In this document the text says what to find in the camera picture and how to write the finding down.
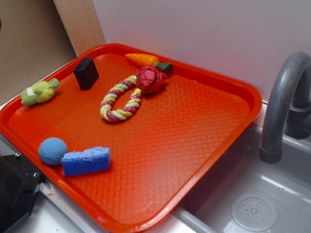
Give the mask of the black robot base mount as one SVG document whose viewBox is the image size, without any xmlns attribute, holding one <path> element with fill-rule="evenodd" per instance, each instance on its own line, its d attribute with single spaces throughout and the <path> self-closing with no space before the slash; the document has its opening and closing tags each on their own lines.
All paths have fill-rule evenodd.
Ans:
<svg viewBox="0 0 311 233">
<path fill-rule="evenodd" d="M 0 231 L 8 233 L 31 216 L 43 175 L 20 152 L 0 157 Z"/>
</svg>

